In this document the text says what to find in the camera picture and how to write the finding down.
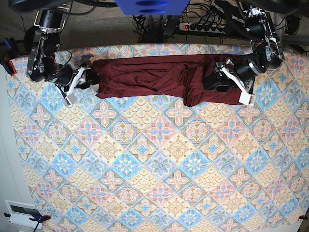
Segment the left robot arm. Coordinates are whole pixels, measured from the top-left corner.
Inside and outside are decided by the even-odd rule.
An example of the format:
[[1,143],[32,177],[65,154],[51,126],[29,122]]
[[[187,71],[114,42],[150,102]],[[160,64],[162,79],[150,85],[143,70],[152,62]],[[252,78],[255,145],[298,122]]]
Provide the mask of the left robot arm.
[[276,34],[269,12],[290,15],[300,10],[303,0],[240,0],[236,4],[243,19],[241,26],[236,21],[235,10],[226,0],[214,1],[225,16],[228,25],[250,39],[252,53],[235,61],[228,58],[215,64],[210,76],[203,77],[205,90],[227,92],[240,89],[251,94],[255,78],[267,70],[276,69],[284,61],[283,49]]

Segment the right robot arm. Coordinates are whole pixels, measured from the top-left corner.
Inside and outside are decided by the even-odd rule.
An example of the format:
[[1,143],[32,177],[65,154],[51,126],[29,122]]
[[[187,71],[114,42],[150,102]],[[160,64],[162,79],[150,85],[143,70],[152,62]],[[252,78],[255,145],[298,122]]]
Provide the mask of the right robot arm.
[[86,89],[100,82],[99,75],[87,63],[74,70],[68,62],[56,62],[60,34],[72,15],[72,3],[66,0],[10,0],[10,9],[19,14],[36,12],[34,25],[27,30],[24,46],[28,53],[26,75],[33,82],[46,81],[67,92],[70,87]]

